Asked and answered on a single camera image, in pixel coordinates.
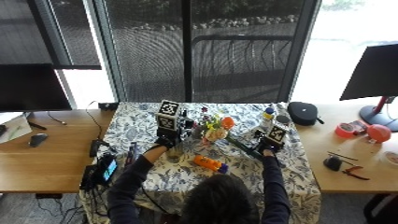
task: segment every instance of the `cup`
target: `cup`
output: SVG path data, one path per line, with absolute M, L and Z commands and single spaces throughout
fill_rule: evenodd
M 183 155 L 183 143 L 182 142 L 179 142 L 174 147 L 171 147 L 165 152 L 165 156 L 166 156 L 167 161 L 170 161 L 173 163 L 179 162 L 181 155 Z

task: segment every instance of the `computer mouse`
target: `computer mouse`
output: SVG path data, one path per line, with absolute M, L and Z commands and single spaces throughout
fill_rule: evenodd
M 37 133 L 29 138 L 28 145 L 32 147 L 38 147 L 38 145 L 46 140 L 46 133 Z

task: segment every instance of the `wooden desk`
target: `wooden desk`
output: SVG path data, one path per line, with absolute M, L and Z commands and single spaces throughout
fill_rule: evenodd
M 299 139 L 307 154 L 313 175 L 322 192 L 339 193 L 396 193 L 398 192 L 398 168 L 388 167 L 379 160 L 384 150 L 398 151 L 398 133 L 387 142 L 370 144 L 367 136 L 355 136 L 351 139 L 341 138 L 334 134 L 338 123 L 351 122 L 359 119 L 362 105 L 315 105 L 318 115 L 325 124 L 315 123 L 310 127 L 295 125 Z M 370 180 L 359 180 L 351 176 L 335 172 L 325 167 L 323 160 L 329 157 L 327 151 L 349 156 L 359 161 L 346 160 L 364 168 L 354 171 L 355 174 L 368 177 Z M 350 165 L 343 163 L 341 170 Z
M 104 135 L 114 112 L 88 112 Z M 90 140 L 97 138 L 100 127 L 85 110 L 50 112 L 50 116 L 66 125 L 46 112 L 34 112 L 28 120 L 48 129 L 32 127 L 32 133 L 0 144 L 0 192 L 78 192 L 85 166 L 93 161 L 88 157 Z M 38 147 L 29 147 L 29 138 L 36 133 L 46 133 L 48 139 Z

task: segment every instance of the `small screen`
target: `small screen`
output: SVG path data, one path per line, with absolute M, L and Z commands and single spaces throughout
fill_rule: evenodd
M 0 65 L 0 112 L 70 109 L 49 63 Z
M 114 172 L 114 170 L 116 170 L 116 167 L 117 167 L 117 163 L 116 163 L 116 161 L 113 160 L 113 161 L 110 162 L 110 164 L 108 165 L 108 168 L 106 168 L 106 170 L 105 170 L 105 172 L 104 172 L 104 181 L 108 181 L 109 177 L 112 176 L 112 174 L 113 174 L 113 172 Z

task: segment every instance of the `patterned tablecloth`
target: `patterned tablecloth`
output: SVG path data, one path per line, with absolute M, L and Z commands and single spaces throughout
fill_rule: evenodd
M 130 142 L 138 143 L 138 151 L 144 153 L 152 146 L 157 136 L 157 122 L 154 113 L 161 104 L 120 103 L 113 120 L 106 130 L 104 140 L 118 151 L 120 168 L 114 178 L 122 172 L 124 159 Z M 289 117 L 285 104 L 182 104 L 187 110 L 187 117 L 198 120 L 201 108 L 207 107 L 207 114 L 229 116 L 235 121 L 231 130 L 238 136 L 238 141 L 247 146 L 255 143 L 254 130 L 259 127 L 266 129 L 266 122 L 262 120 L 262 112 L 267 106 L 274 108 L 277 115 Z M 262 202 L 262 164 L 250 158 L 242 150 L 225 140 L 218 140 L 213 145 L 205 146 L 198 139 L 183 140 L 183 155 L 178 163 L 170 163 L 165 155 L 156 162 L 153 169 L 144 182 L 144 188 L 149 197 L 167 211 L 179 214 L 186 192 L 198 182 L 211 176 L 211 170 L 197 166 L 193 163 L 197 154 L 218 160 L 229 165 L 229 175 L 238 176 L 250 192 L 255 196 L 255 203 L 259 214 L 263 210 Z M 293 206 L 290 223 L 317 223 L 321 208 L 321 192 L 315 184 L 313 172 L 307 162 L 305 150 L 294 125 L 286 136 L 285 148 L 277 153 L 282 164 L 282 175 L 285 187 Z M 92 223 L 106 223 L 105 216 L 105 189 L 98 189 L 101 200 L 93 199 L 92 194 L 81 192 L 82 204 Z M 136 203 L 140 206 L 159 210 L 148 197 L 138 191 Z

